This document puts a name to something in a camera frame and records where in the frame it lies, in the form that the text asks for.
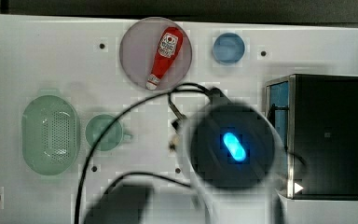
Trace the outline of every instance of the white cap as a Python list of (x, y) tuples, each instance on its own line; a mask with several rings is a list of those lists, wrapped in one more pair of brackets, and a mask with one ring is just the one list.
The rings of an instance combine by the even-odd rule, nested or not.
[(151, 82), (146, 82), (146, 87), (147, 87), (149, 90), (153, 91), (153, 90), (156, 89), (157, 86), (156, 86), (155, 84), (151, 83)]

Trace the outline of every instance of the round plate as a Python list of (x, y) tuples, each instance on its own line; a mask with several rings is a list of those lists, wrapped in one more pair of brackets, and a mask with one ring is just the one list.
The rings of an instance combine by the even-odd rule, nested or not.
[(135, 23), (124, 34), (120, 44), (120, 62), (127, 77), (146, 89), (146, 81), (153, 67), (161, 35), (168, 27), (177, 27), (183, 33), (183, 44), (178, 56), (164, 75), (156, 90), (173, 87), (187, 74), (192, 60), (192, 49), (186, 32), (173, 21), (164, 18), (146, 18)]

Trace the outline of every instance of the mug handle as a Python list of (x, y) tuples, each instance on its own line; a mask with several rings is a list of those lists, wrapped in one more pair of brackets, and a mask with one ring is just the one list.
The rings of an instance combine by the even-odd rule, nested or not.
[(132, 140), (133, 136), (130, 133), (124, 133), (123, 134), (123, 142), (130, 142)]

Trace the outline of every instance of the black box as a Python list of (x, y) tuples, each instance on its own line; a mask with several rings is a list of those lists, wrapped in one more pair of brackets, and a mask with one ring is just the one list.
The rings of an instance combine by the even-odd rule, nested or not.
[(287, 150), (283, 196), (358, 201), (358, 77), (272, 80), (266, 111)]

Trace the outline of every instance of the bottle label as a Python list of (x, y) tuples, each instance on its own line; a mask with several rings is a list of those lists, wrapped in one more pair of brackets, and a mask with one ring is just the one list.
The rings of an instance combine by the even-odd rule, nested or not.
[(166, 58), (171, 58), (175, 53), (177, 42), (178, 37), (176, 35), (166, 33), (159, 42), (158, 53)]
[(158, 77), (156, 77), (155, 75), (151, 74), (151, 75), (149, 76), (149, 79), (148, 79), (147, 81), (149, 81), (149, 82), (151, 82), (151, 83), (153, 83), (153, 84), (155, 84), (155, 85), (158, 85), (160, 79), (159, 79)]

